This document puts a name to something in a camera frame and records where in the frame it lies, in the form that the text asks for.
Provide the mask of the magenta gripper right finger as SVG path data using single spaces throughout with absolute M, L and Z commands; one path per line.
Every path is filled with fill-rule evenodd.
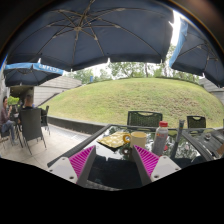
M 180 170 L 180 167 L 169 157 L 157 156 L 137 145 L 133 146 L 132 156 L 143 186 Z

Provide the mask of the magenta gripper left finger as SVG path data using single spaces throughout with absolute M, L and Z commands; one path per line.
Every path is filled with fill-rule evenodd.
M 61 157 L 47 171 L 74 184 L 84 187 L 92 164 L 96 157 L 96 146 L 93 145 L 71 157 Z

